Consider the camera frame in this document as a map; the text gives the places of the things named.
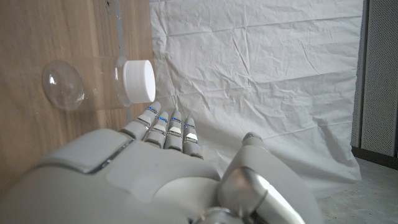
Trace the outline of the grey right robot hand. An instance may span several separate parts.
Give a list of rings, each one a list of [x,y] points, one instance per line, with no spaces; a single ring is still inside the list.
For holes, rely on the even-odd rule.
[[[219,175],[193,119],[155,102],[42,158],[1,197],[2,223],[321,223],[305,182],[253,132]]]

